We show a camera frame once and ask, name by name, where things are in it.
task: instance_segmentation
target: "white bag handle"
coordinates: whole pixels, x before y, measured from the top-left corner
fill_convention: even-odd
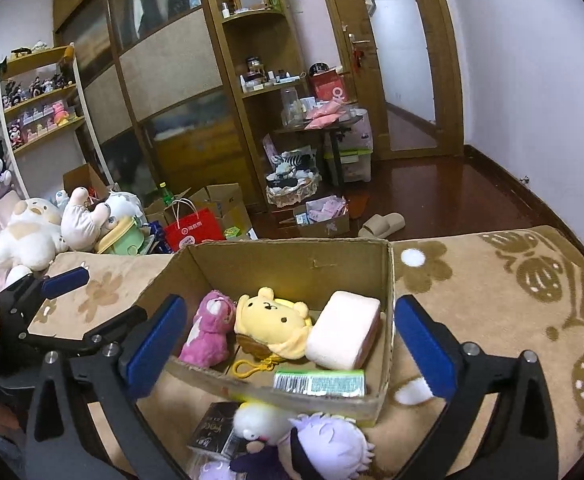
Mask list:
[[[179,198],[177,200],[174,200],[170,204],[170,206],[172,207],[172,211],[174,211],[174,204],[176,204],[176,227],[178,229],[181,229],[181,224],[179,223],[179,205],[181,205],[181,203],[190,206],[192,208],[192,211],[194,211],[197,214],[198,219],[197,207],[194,205],[194,202],[192,202],[192,200],[190,200],[189,198]]]

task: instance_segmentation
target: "black table leg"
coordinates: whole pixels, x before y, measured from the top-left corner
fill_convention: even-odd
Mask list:
[[[336,182],[341,196],[345,193],[345,184],[343,181],[343,166],[341,165],[341,152],[339,151],[339,143],[336,138],[337,131],[329,130],[330,142],[332,144],[332,156],[334,157],[334,169],[336,170]]]

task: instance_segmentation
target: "beige blanket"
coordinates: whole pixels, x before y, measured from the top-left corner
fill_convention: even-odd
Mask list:
[[[538,353],[554,407],[560,473],[565,474],[584,451],[582,255],[549,227],[412,240],[393,246],[397,295],[414,294],[459,341],[475,341],[484,351],[497,355],[518,356],[528,348]],[[129,306],[130,299],[138,296],[168,258],[143,256],[143,266],[139,266],[140,258],[136,257],[61,254],[50,273],[83,263],[90,268],[90,283],[59,298],[53,306],[48,304],[31,331],[83,335]],[[403,406],[396,401],[397,389],[418,376],[401,339],[396,341],[384,410],[377,425],[366,430],[376,444],[369,478],[392,478],[443,407],[439,399],[421,406]],[[217,400],[221,399],[164,372],[152,395],[138,405],[166,448],[189,469],[188,439],[208,405]],[[471,460],[493,404],[494,398],[484,403],[453,470]],[[92,411],[115,463],[129,469],[98,405]]]

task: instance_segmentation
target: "green bottle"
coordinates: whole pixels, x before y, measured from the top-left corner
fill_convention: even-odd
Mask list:
[[[161,194],[163,195],[163,203],[166,206],[169,206],[174,201],[173,193],[165,185],[165,182],[160,183],[159,187],[161,188]]]

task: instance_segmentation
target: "metal screw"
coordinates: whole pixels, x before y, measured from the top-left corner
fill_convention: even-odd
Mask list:
[[[101,352],[103,355],[105,355],[105,357],[112,357],[113,355],[118,354],[118,344],[117,343],[107,344],[103,347],[103,350],[101,350]]]
[[[523,352],[523,358],[528,362],[528,363],[536,363],[538,361],[538,355],[536,355],[533,351],[531,350],[526,350],[525,352]]]
[[[465,352],[467,355],[475,356],[481,353],[481,348],[479,348],[479,345],[477,345],[476,343],[472,342],[464,343],[463,352]]]
[[[51,352],[48,352],[46,354],[46,357],[45,357],[45,361],[49,365],[51,365],[52,363],[56,363],[57,359],[58,359],[58,352],[56,352],[54,350]]]

